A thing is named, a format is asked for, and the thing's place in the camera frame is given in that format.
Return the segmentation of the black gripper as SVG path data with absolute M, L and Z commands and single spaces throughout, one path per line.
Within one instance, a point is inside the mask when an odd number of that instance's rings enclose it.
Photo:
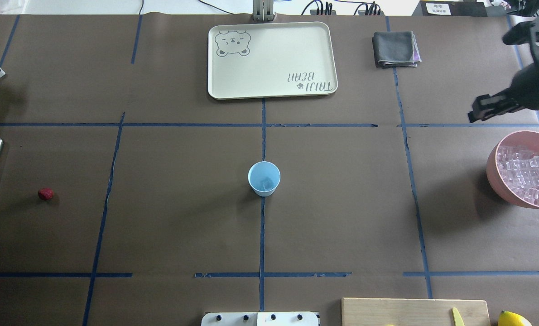
M 533 63 L 517 72 L 506 90 L 478 96 L 467 114 L 470 123 L 522 109 L 539 110 L 539 17 L 518 23 L 504 34 L 502 41 L 506 45 L 527 43 Z

